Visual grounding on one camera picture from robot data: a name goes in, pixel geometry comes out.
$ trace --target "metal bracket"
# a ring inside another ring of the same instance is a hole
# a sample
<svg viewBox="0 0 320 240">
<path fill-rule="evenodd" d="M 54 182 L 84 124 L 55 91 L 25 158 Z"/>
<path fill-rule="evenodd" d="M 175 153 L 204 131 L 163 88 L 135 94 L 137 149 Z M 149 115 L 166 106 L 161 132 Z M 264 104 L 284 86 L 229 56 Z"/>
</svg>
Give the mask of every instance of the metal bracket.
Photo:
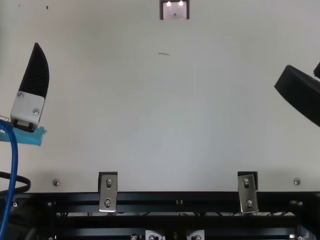
<svg viewBox="0 0 320 240">
<path fill-rule="evenodd" d="M 153 230 L 145 230 L 145 240 L 166 240 L 166 236 Z"/>
<path fill-rule="evenodd" d="M 205 230 L 186 233 L 186 240 L 205 240 Z"/>
<path fill-rule="evenodd" d="M 118 175 L 117 173 L 99 172 L 100 192 L 99 211 L 114 213 L 117 208 Z"/>
<path fill-rule="evenodd" d="M 257 190 L 254 175 L 238 176 L 238 190 L 241 212 L 258 212 Z"/>
</svg>

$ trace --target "blue tape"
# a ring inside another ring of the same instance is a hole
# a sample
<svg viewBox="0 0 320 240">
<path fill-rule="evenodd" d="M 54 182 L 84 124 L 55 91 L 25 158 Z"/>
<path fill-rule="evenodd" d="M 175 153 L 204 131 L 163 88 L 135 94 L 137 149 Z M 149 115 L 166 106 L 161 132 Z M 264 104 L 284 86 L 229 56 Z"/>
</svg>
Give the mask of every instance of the blue tape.
<svg viewBox="0 0 320 240">
<path fill-rule="evenodd" d="M 29 144 L 41 146 L 42 138 L 47 132 L 43 126 L 36 128 L 34 132 L 23 131 L 18 128 L 13 128 L 18 144 Z M 0 132 L 0 142 L 10 142 L 9 136 L 6 133 Z"/>
</svg>

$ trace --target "light fixture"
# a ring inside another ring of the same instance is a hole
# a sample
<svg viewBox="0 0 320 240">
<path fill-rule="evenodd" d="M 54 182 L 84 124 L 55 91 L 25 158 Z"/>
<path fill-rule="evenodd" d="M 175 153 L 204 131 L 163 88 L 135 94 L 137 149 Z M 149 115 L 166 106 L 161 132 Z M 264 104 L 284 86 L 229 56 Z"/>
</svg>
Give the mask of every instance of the light fixture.
<svg viewBox="0 0 320 240">
<path fill-rule="evenodd" d="M 191 0 L 159 0 L 161 20 L 187 20 L 190 18 Z"/>
</svg>

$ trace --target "black cable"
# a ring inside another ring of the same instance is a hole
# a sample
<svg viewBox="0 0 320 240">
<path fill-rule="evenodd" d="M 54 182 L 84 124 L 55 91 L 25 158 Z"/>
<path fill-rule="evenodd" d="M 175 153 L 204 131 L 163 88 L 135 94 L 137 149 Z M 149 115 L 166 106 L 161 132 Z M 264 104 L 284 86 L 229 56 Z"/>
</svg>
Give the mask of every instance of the black cable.
<svg viewBox="0 0 320 240">
<path fill-rule="evenodd" d="M 0 171 L 0 178 L 2 178 L 2 179 L 10 179 L 10 176 L 11 176 L 10 173 L 4 172 L 4 171 Z M 26 178 L 24 176 L 17 175 L 16 176 L 16 181 L 20 182 L 20 183 L 23 183 L 23 184 L 26 184 L 26 186 L 17 187 L 14 190 L 14 194 L 22 194 L 22 193 L 25 193 L 25 192 L 30 190 L 31 181 L 28 178 Z M 8 194 L 8 190 L 0 191 L 0 198 L 6 197 L 7 194 Z"/>
</svg>

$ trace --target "cable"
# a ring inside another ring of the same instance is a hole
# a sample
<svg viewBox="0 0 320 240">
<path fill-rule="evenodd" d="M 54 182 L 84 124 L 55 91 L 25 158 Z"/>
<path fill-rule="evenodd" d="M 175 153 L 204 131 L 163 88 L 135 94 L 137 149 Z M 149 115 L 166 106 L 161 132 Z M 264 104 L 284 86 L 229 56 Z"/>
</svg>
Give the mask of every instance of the cable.
<svg viewBox="0 0 320 240">
<path fill-rule="evenodd" d="M 10 179 L 10 176 L 11 176 L 10 173 L 4 172 L 4 171 L 0 171 L 0 178 L 2 178 L 2 179 Z M 14 194 L 22 194 L 22 193 L 25 193 L 25 192 L 30 190 L 31 181 L 28 178 L 26 178 L 24 176 L 17 175 L 16 176 L 16 181 L 19 182 L 19 183 L 26 184 L 26 186 L 17 187 L 14 190 Z M 8 190 L 0 191 L 0 198 L 5 197 L 7 194 L 8 194 Z"/>
<path fill-rule="evenodd" d="M 1 220 L 0 227 L 0 240 L 3 240 L 6 233 L 6 228 L 8 225 L 8 220 L 10 216 L 11 204 L 14 199 L 17 173 L 18 173 L 18 143 L 17 138 L 14 133 L 13 127 L 7 122 L 0 120 L 0 129 L 4 130 L 8 134 L 11 142 L 11 151 L 12 151 L 12 162 L 11 162 L 11 175 L 10 183 L 8 188 L 8 195 L 6 197 L 4 212 Z"/>
</svg>

